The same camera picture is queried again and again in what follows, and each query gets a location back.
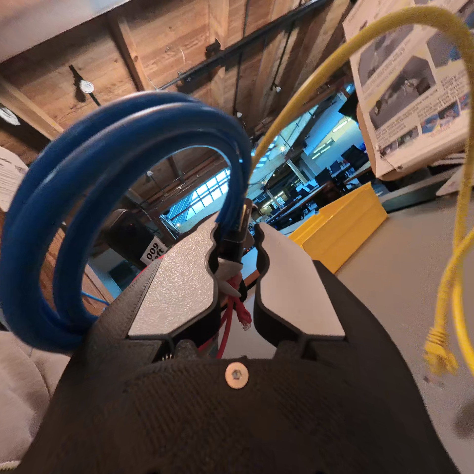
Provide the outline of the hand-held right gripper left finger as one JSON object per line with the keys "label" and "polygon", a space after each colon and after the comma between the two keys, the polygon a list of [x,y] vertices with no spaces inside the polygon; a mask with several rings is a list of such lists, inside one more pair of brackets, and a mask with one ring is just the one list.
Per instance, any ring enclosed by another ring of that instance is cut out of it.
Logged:
{"label": "hand-held right gripper left finger", "polygon": [[201,346],[217,333],[216,219],[208,216],[162,257],[128,331],[130,339],[173,345],[189,339]]}

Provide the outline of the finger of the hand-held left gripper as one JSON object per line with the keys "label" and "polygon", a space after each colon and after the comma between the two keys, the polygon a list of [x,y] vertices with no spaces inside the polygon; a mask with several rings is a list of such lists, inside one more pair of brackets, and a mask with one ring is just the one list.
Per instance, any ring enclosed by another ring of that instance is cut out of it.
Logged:
{"label": "finger of the hand-held left gripper", "polygon": [[241,297],[239,288],[242,281],[242,268],[241,263],[218,258],[216,280],[220,295]]}

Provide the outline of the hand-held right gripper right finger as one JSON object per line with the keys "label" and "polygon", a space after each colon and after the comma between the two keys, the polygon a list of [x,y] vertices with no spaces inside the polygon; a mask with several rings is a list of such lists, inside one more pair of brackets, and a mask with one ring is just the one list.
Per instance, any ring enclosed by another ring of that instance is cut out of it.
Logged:
{"label": "hand-held right gripper right finger", "polygon": [[272,345],[342,341],[346,333],[311,257],[270,225],[255,228],[254,326]]}

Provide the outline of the black ethernet splitter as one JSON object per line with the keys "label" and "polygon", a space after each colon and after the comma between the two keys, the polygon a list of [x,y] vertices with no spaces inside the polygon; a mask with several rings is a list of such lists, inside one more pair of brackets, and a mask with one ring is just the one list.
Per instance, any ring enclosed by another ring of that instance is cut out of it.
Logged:
{"label": "black ethernet splitter", "polygon": [[250,198],[244,199],[242,212],[237,226],[225,234],[218,244],[217,257],[233,263],[242,263],[245,249],[254,245],[253,236],[250,232],[252,224],[252,211],[254,203]]}

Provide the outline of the large yellow storage bin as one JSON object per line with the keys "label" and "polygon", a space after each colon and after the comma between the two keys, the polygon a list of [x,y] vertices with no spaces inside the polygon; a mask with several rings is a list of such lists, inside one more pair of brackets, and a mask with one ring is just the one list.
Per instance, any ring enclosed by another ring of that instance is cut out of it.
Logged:
{"label": "large yellow storage bin", "polygon": [[289,239],[335,274],[387,220],[370,183],[324,206]]}

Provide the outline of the white paper notice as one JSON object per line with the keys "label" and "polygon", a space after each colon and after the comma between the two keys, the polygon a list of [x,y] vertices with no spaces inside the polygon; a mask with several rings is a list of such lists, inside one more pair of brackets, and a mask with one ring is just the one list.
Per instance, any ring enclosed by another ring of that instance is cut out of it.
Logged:
{"label": "white paper notice", "polygon": [[0,208],[8,212],[13,198],[28,172],[27,165],[15,153],[0,148]]}

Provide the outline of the instruction sheet on clipboard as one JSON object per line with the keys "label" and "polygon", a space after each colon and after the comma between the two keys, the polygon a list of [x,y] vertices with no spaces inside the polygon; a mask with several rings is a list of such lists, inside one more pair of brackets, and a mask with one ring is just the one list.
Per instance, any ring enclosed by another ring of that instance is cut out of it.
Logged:
{"label": "instruction sheet on clipboard", "polygon": [[382,160],[376,160],[376,146],[372,143],[371,137],[369,134],[368,127],[366,125],[364,115],[362,113],[360,105],[357,106],[357,119],[359,123],[359,128],[366,145],[366,150],[369,157],[369,162],[371,165],[372,172],[376,178],[381,179],[382,181],[395,181],[404,176],[410,175],[415,171],[424,168],[428,165],[444,159],[449,155],[465,151],[467,149],[467,143],[455,143],[451,145],[446,145],[444,147],[437,147],[428,152],[423,152],[422,155],[418,158],[412,156],[412,152],[405,151],[402,152],[402,158],[405,158],[404,163],[400,165],[388,164],[388,168],[384,168]]}

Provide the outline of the beige zip sweatshirt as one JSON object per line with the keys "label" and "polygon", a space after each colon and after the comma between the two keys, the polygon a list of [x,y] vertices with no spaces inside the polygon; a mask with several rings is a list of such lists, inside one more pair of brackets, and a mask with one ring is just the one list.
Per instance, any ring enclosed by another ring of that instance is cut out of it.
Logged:
{"label": "beige zip sweatshirt", "polygon": [[0,332],[0,470],[14,470],[36,437],[70,357]]}

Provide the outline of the white board stand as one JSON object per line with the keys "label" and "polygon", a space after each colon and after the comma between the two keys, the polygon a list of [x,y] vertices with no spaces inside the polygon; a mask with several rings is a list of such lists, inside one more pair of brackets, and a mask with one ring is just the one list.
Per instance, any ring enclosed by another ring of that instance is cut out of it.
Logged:
{"label": "white board stand", "polygon": [[454,193],[458,193],[463,182],[464,168],[460,167],[443,185],[439,188],[435,195],[442,197]]}

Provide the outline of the printed instruction sheet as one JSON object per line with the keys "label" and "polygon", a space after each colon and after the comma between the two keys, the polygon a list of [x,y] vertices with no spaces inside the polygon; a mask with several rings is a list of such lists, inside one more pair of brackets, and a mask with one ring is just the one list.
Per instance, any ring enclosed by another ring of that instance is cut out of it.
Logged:
{"label": "printed instruction sheet", "polygon": [[444,33],[390,27],[350,64],[376,177],[395,179],[465,148],[473,86]]}

